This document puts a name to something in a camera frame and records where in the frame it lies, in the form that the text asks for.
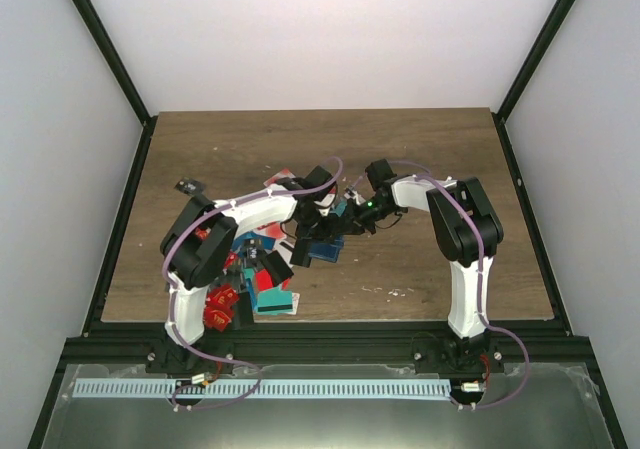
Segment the blue leather card holder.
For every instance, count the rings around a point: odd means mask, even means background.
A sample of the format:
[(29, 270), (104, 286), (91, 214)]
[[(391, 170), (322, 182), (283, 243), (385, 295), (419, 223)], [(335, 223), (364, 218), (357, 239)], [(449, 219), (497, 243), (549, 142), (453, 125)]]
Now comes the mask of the blue leather card holder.
[(343, 236), (338, 236), (330, 242), (313, 242), (310, 246), (309, 257), (311, 259), (336, 263), (343, 248)]

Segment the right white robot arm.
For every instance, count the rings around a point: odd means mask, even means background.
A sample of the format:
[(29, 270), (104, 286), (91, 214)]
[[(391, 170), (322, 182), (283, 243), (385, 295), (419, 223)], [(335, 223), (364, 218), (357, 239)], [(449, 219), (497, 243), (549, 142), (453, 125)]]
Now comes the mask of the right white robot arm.
[(424, 169), (398, 175), (385, 159), (371, 163), (364, 177), (374, 195), (363, 198), (356, 190), (358, 184), (353, 183), (345, 190), (345, 198), (358, 205), (366, 228), (408, 209), (430, 214), (452, 281), (447, 322), (457, 338), (445, 345), (444, 358), (451, 369), (468, 371), (480, 359), (475, 341), (489, 329), (489, 271), (504, 238), (503, 226), (484, 187), (476, 177), (437, 180)]

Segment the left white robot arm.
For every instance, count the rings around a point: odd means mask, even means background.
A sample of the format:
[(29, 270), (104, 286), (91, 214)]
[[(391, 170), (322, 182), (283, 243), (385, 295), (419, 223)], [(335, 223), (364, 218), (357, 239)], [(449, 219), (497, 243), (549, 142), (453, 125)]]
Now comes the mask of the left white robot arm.
[(194, 195), (161, 243), (161, 274), (169, 285), (165, 330), (174, 341), (170, 362), (181, 372), (196, 371), (204, 348), (203, 315), (208, 287), (223, 272), (234, 241), (255, 229), (284, 222), (302, 202), (324, 197), (337, 183), (343, 163), (318, 182), (286, 183), (279, 179), (256, 192), (231, 199)]

